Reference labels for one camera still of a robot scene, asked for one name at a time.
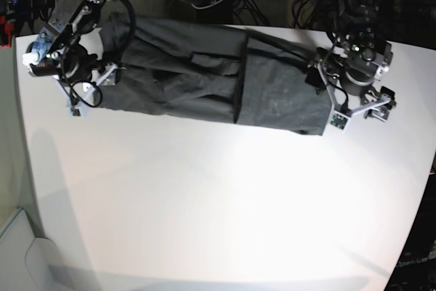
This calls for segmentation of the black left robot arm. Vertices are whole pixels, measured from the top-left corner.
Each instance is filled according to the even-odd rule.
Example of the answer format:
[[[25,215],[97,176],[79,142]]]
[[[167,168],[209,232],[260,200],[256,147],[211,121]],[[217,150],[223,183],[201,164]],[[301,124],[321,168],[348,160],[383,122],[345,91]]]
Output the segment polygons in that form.
[[[337,0],[334,43],[343,49],[340,81],[354,96],[367,94],[392,63],[392,44],[376,32],[379,0]]]

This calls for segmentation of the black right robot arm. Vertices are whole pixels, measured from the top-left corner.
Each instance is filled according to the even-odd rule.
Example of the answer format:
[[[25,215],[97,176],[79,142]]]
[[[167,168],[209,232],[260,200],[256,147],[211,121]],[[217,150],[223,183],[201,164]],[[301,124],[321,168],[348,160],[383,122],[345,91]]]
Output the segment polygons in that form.
[[[125,6],[129,30],[118,48],[98,59],[79,42],[82,35],[97,26],[102,8],[109,1],[120,1]],[[61,0],[22,56],[22,63],[34,77],[57,76],[65,82],[88,78],[92,69],[117,61],[133,40],[135,30],[136,15],[129,0]]]

